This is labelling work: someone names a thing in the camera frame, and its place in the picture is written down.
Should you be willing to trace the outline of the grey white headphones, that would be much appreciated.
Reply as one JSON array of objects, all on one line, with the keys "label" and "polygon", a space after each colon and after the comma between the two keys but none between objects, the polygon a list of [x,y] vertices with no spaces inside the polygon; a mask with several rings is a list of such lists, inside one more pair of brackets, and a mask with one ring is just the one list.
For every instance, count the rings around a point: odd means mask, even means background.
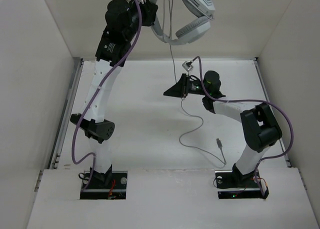
[{"label": "grey white headphones", "polygon": [[211,28],[215,19],[213,0],[171,0],[168,15],[155,16],[151,30],[160,41],[171,46],[191,44]]}]

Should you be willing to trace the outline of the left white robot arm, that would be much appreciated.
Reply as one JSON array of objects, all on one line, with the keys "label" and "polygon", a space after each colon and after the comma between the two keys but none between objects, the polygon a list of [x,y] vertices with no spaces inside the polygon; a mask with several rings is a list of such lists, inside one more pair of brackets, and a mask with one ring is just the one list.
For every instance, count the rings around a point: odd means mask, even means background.
[{"label": "left white robot arm", "polygon": [[112,181],[111,152],[107,141],[115,130],[115,124],[106,120],[107,102],[113,84],[124,67],[142,27],[154,25],[158,6],[150,0],[112,0],[105,13],[106,27],[95,53],[94,76],[81,113],[71,115],[76,128],[71,144],[71,158],[76,165],[75,146],[79,130],[83,130],[91,147],[93,164],[83,179],[95,181],[107,187]]}]

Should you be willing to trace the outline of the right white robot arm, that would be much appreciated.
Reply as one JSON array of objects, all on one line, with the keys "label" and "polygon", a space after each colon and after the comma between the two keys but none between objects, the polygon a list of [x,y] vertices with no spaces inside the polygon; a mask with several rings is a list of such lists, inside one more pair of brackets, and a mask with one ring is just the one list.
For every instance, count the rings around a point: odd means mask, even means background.
[{"label": "right white robot arm", "polygon": [[246,146],[232,167],[229,182],[233,188],[242,188],[253,180],[258,161],[282,137],[282,130],[267,103],[229,102],[220,91],[221,85],[220,75],[212,70],[203,79],[184,73],[163,95],[181,99],[201,95],[207,111],[241,123]]}]

